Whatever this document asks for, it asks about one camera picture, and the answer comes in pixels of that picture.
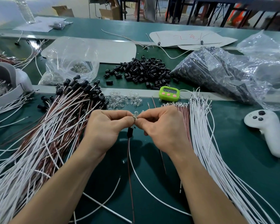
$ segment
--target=green table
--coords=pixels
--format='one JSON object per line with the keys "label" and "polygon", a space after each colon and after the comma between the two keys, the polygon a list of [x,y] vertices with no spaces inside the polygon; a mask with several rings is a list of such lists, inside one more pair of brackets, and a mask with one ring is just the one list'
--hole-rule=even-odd
{"label": "green table", "polygon": [[[12,122],[34,113],[31,118],[0,129],[0,143],[42,115],[36,108],[37,104],[41,103],[40,97],[41,95],[36,95],[30,104],[12,116],[9,121]],[[150,107],[153,107],[151,98],[143,98],[142,106],[135,109],[133,105],[127,105],[124,109],[141,112],[148,109],[147,102]],[[155,102],[158,107],[161,106],[157,99]],[[244,106],[234,101],[213,101],[212,113],[216,123],[215,138],[222,157],[231,170],[263,196],[280,214],[280,159],[271,155],[258,130],[250,129],[243,123],[244,116],[258,108],[258,106]],[[9,113],[1,115],[0,120],[8,115]],[[111,195],[121,176],[118,188],[106,206],[132,220],[127,164],[122,163],[122,160],[127,157],[126,132],[127,130],[120,132],[115,145],[97,166],[85,188],[85,193],[102,203]],[[167,175],[164,173],[160,154],[151,138],[145,137],[142,130],[134,129],[131,138],[131,158],[139,178],[156,197],[177,209],[189,212],[184,192],[179,193],[178,174],[170,158],[166,154],[163,154],[163,157]],[[131,173],[131,181],[136,223],[193,223],[189,216],[164,206],[150,196],[142,188],[134,173]],[[260,201],[260,204],[268,211],[268,207],[264,203]],[[82,196],[75,211],[76,217],[80,218],[97,207],[97,204]],[[280,223],[271,212],[269,215],[276,223]],[[104,208],[100,208],[93,215],[78,223],[123,224],[125,222]]]}
{"label": "green table", "polygon": [[[172,25],[159,23],[137,23],[129,21],[108,21],[96,19],[81,19],[81,18],[67,18],[68,21],[74,22],[67,26],[62,31],[50,31],[49,33],[32,33],[24,32],[24,35],[33,34],[36,37],[51,37],[59,36],[73,36],[85,38],[100,38],[110,40],[124,40],[124,38],[116,37],[106,34],[101,31],[106,30],[115,34],[124,35],[135,41],[148,42],[146,33],[160,30],[212,30],[222,36],[234,37],[238,41],[242,41],[251,34],[256,33],[254,30],[232,29],[232,28],[215,28],[215,27],[201,27],[201,26],[186,26],[186,25]],[[4,25],[2,28],[11,28],[11,24]],[[0,32],[19,34],[19,31],[0,30]],[[277,42],[280,42],[280,32],[265,31],[265,34],[272,37]],[[29,47],[26,46],[25,41],[21,41],[20,48],[13,44],[15,38],[0,38],[0,49],[8,51],[14,55],[29,54]],[[170,56],[178,56],[182,53],[178,49],[168,49]],[[175,67],[185,56],[171,60],[159,49],[149,49],[148,52],[143,51],[141,47],[137,47],[137,57],[144,54],[147,57],[156,56],[161,58],[166,66],[169,68]],[[38,57],[37,63],[42,73],[45,72],[45,60]],[[101,86],[105,86],[105,81],[102,75],[106,68],[112,68],[114,65],[101,64],[98,72],[98,79],[102,80]],[[37,84],[40,75],[35,67],[35,62],[31,62],[26,67],[25,71],[29,74],[33,84]],[[124,79],[113,80],[114,88],[129,88],[129,89],[145,89],[144,85],[127,83]],[[180,83],[175,85],[179,89],[192,89],[196,85],[185,85]],[[29,105],[26,105],[18,115],[15,115],[10,121],[26,117],[28,113],[33,112],[31,118],[27,119],[26,124],[38,119],[42,113],[36,110],[37,104],[40,103],[40,95],[36,96]],[[144,98],[143,106],[138,107],[137,110],[146,110],[147,102],[150,107],[153,106],[151,98]],[[215,137],[217,139],[220,152],[227,165],[240,178],[246,181],[252,188],[254,188],[260,195],[262,195],[280,214],[280,159],[273,157],[261,137],[258,130],[250,129],[243,123],[244,116],[259,109],[259,106],[246,106],[232,101],[213,101],[212,112],[216,124]],[[129,105],[125,109],[132,112],[134,107]],[[0,116],[0,120],[6,117],[8,113]],[[17,124],[0,130],[0,141],[23,128],[25,124]],[[120,133],[119,139],[113,148],[107,153],[104,160],[95,169],[90,181],[85,189],[85,192],[94,199],[103,202],[112,193],[119,176],[121,181],[119,186],[106,204],[110,209],[118,212],[128,219],[132,219],[131,198],[127,177],[127,166],[122,164],[122,159],[127,155],[127,139],[126,131]],[[187,202],[184,193],[179,194],[179,178],[176,170],[168,158],[164,156],[165,165],[168,174],[165,175],[160,160],[159,153],[153,145],[149,137],[144,137],[143,132],[139,129],[134,130],[134,135],[131,140],[131,157],[136,168],[139,178],[144,185],[158,198],[183,211],[188,211]],[[191,218],[180,214],[176,211],[165,207],[157,200],[152,198],[139,184],[135,175],[132,174],[133,199],[135,205],[135,220],[137,223],[190,223]],[[77,218],[91,212],[97,205],[87,198],[82,196],[80,203],[76,209]],[[79,223],[124,223],[121,219],[115,217],[110,212],[100,208],[94,215],[80,221]]]}

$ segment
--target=plastic water bottle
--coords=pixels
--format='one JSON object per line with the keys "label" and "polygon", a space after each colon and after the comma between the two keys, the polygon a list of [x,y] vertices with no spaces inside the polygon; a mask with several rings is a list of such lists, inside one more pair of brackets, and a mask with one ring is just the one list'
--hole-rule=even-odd
{"label": "plastic water bottle", "polygon": [[24,20],[27,23],[35,23],[34,16],[31,12],[30,8],[28,7],[26,0],[14,0],[14,1],[17,3],[18,8],[19,8]]}

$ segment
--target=green digital timer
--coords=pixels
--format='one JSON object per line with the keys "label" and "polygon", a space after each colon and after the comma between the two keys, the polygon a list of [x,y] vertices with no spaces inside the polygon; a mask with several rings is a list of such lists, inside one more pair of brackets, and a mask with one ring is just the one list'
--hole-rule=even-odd
{"label": "green digital timer", "polygon": [[165,101],[176,102],[179,99],[179,90],[169,86],[162,86],[160,88],[159,97]]}

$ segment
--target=person's left hand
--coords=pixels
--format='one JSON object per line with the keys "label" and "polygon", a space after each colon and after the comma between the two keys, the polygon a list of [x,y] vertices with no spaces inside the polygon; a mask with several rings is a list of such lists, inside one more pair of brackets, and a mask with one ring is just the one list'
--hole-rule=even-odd
{"label": "person's left hand", "polygon": [[129,111],[94,110],[88,120],[80,149],[89,152],[90,156],[100,162],[116,142],[119,132],[131,127],[134,122],[133,114]]}

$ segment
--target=sheet of paper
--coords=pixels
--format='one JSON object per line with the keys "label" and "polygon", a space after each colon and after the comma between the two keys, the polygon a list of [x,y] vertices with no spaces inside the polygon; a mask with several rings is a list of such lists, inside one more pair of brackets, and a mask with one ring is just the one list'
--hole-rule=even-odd
{"label": "sheet of paper", "polygon": [[25,23],[21,26],[16,27],[16,29],[23,31],[49,32],[50,30],[52,30],[52,27],[50,27],[50,25],[53,25],[54,22],[60,22],[64,20],[66,20],[66,18],[37,16],[35,17],[35,23]]}
{"label": "sheet of paper", "polygon": [[235,41],[237,41],[237,39],[231,38],[231,37],[222,37],[223,41],[221,43],[216,43],[216,44],[206,44],[206,45],[181,45],[178,46],[179,48],[183,49],[183,50],[195,50],[195,49],[201,49],[201,48],[208,48],[208,47],[222,47],[222,46],[226,46],[229,45]]}
{"label": "sheet of paper", "polygon": [[223,37],[213,31],[156,31],[149,34],[151,39],[161,47],[177,45],[200,45],[221,43]]}
{"label": "sheet of paper", "polygon": [[51,45],[41,52],[41,55],[47,58],[48,55],[52,54],[50,50],[54,50],[54,58],[57,58],[57,55],[62,55],[66,49],[69,56],[74,56],[79,60],[90,62],[93,44],[96,46],[96,53],[100,63],[119,64],[121,62],[130,62],[131,59],[136,56],[137,52],[136,45],[132,42],[117,42],[64,36],[57,38]]}

